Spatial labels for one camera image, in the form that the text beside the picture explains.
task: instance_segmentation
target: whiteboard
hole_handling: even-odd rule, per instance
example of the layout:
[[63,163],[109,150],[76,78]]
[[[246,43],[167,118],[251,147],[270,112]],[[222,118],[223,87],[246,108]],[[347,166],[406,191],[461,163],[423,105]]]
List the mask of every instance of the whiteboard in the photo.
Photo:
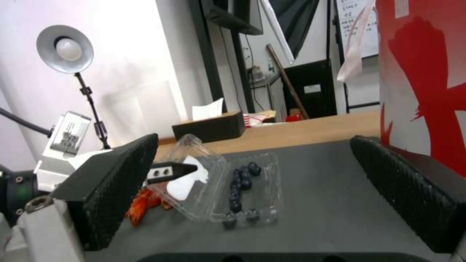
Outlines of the whiteboard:
[[[338,19],[340,20],[340,34],[345,55],[351,26],[362,9],[367,5],[367,2],[368,0],[336,0]],[[359,26],[355,27],[351,37],[351,42],[353,42],[358,28]],[[369,14],[366,33],[364,34],[363,39],[362,55],[363,57],[378,55],[377,15],[374,10]]]

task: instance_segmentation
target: clear plastic container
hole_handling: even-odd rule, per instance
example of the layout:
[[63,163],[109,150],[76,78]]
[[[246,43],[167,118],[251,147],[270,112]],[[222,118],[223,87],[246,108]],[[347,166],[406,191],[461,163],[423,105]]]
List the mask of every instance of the clear plastic container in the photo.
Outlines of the clear plastic container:
[[[164,156],[160,162],[174,161],[183,163],[187,156],[195,157],[208,171],[206,183],[196,181],[186,200],[173,198],[166,190],[167,183],[156,184],[152,188],[163,195],[177,210],[194,221],[224,222],[237,220],[238,224],[246,223],[247,210],[257,210],[260,219],[258,222],[272,222],[278,216],[281,201],[281,181],[278,170],[277,156],[272,153],[263,153],[245,158],[234,159],[227,162],[202,145],[202,141],[194,135],[185,135]],[[262,172],[258,177],[252,177],[252,188],[242,191],[242,211],[230,217],[228,196],[230,183],[233,179],[233,170],[247,165],[249,162],[257,163]]]

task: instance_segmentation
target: wooden stick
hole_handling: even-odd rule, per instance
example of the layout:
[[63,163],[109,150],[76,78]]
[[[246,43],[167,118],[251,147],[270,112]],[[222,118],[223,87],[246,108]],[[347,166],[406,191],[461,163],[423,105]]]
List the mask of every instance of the wooden stick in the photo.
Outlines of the wooden stick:
[[278,70],[280,70],[280,74],[283,77],[283,79],[285,80],[285,83],[287,84],[288,89],[290,90],[291,96],[293,96],[293,99],[295,100],[296,104],[298,105],[302,116],[304,117],[304,119],[309,119],[308,113],[304,109],[304,106],[302,105],[301,100],[299,100],[299,97],[296,94],[295,88],[291,84],[290,79],[288,78],[287,73],[285,72],[285,69],[281,65],[280,60],[278,60],[278,57],[277,57],[277,54],[274,51],[274,48],[270,44],[267,44],[267,51],[269,52],[269,54],[271,55],[271,57],[274,59],[275,63],[277,64]]

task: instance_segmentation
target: lamp stand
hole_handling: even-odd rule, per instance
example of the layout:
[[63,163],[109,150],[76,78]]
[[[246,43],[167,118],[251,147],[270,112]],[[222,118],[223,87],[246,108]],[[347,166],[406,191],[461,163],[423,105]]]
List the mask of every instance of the lamp stand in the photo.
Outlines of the lamp stand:
[[96,131],[97,137],[99,137],[100,141],[102,141],[104,149],[110,149],[110,146],[107,143],[107,130],[105,129],[105,125],[103,124],[103,122],[99,120],[99,116],[97,115],[97,111],[94,106],[94,100],[92,100],[92,97],[90,96],[92,94],[92,90],[84,83],[81,77],[81,73],[77,72],[75,73],[75,76],[78,78],[79,83],[81,84],[81,89],[79,90],[84,96],[87,97],[90,107],[92,108],[94,118],[96,119],[96,122],[94,123],[94,129]]

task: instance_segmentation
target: light bulb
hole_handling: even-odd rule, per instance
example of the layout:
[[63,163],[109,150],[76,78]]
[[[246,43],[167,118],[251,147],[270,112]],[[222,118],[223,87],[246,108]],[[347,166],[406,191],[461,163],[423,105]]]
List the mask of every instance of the light bulb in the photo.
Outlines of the light bulb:
[[76,61],[81,57],[81,46],[70,38],[63,38],[57,42],[58,55],[66,61]]

